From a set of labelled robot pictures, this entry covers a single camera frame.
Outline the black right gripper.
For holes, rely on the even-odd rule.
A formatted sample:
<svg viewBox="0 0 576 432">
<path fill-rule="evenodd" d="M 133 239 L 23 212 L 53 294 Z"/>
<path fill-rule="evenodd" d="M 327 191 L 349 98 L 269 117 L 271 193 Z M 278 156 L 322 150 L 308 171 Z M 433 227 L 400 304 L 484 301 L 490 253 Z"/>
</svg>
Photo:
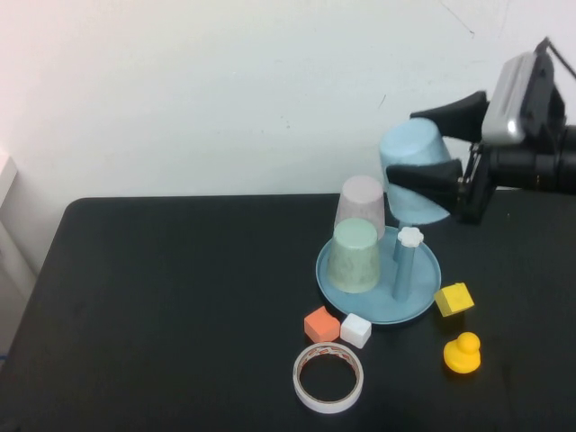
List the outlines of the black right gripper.
<svg viewBox="0 0 576 432">
<path fill-rule="evenodd" d="M 411 119 L 431 120 L 442 137 L 466 142 L 482 140 L 482 122 L 489 102 L 485 91 L 478 91 L 454 103 L 434 109 L 412 112 Z M 419 194 L 448 212 L 454 212 L 462 223 L 478 224 L 496 190 L 491 172 L 491 152 L 481 143 L 470 146 L 463 171 L 459 159 L 431 165 L 390 165 L 388 181 Z"/>
</svg>

